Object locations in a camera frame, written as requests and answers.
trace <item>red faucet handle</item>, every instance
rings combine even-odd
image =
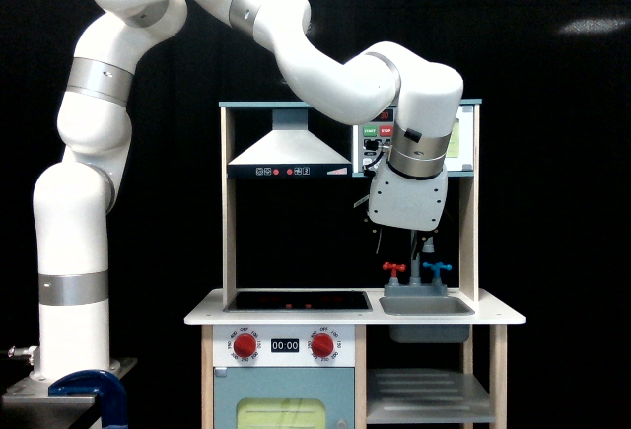
[[[388,263],[387,261],[384,263],[384,266],[382,266],[382,268],[384,269],[384,271],[390,271],[391,272],[391,277],[395,278],[396,277],[396,273],[402,273],[403,271],[405,271],[407,269],[407,266],[404,264],[394,264],[394,263]]]

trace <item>blue faucet handle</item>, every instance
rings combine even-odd
[[[440,278],[441,277],[441,271],[443,269],[445,269],[446,271],[451,271],[452,270],[452,266],[450,264],[442,264],[441,262],[440,263],[436,263],[436,264],[424,262],[423,263],[423,267],[424,268],[431,268],[432,271],[434,271],[434,277],[435,278]]]

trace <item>stovetop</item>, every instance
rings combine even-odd
[[[367,311],[363,291],[240,291],[225,311]]]

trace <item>wooden post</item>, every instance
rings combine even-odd
[[[237,292],[237,199],[235,180],[228,179],[228,163],[235,156],[235,121],[233,114],[225,107],[221,108],[221,205],[223,232],[223,303],[228,306]]]
[[[473,114],[473,178],[460,178],[460,291],[479,299],[480,106]]]
[[[366,326],[355,325],[355,429],[366,429]]]
[[[213,429],[213,327],[201,327],[201,427]]]
[[[473,325],[469,326],[469,339],[460,345],[460,370],[465,375],[473,374]],[[460,429],[473,429],[473,423],[463,422]]]
[[[490,329],[490,368],[489,395],[495,413],[495,424],[491,429],[506,429],[508,405],[508,330],[505,325],[491,325]]]

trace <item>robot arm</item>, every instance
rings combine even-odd
[[[105,215],[131,138],[127,94],[141,56],[177,33],[186,17],[184,0],[96,1],[108,13],[75,51],[58,117],[63,161],[43,173],[34,193],[41,376],[53,380],[109,365]],[[389,42],[342,65],[307,40],[307,0],[196,1],[272,51],[292,90],[335,120],[368,122],[398,99],[389,157],[371,186],[370,216],[395,227],[436,227],[462,92],[456,71]]]
[[[443,162],[462,95],[462,79],[454,69],[391,42],[380,42],[342,65],[307,40],[307,0],[196,1],[273,52],[294,93],[337,121],[368,122],[398,99],[392,147],[373,182],[369,214],[394,227],[436,228],[447,194]],[[97,2],[138,20],[164,0]]]

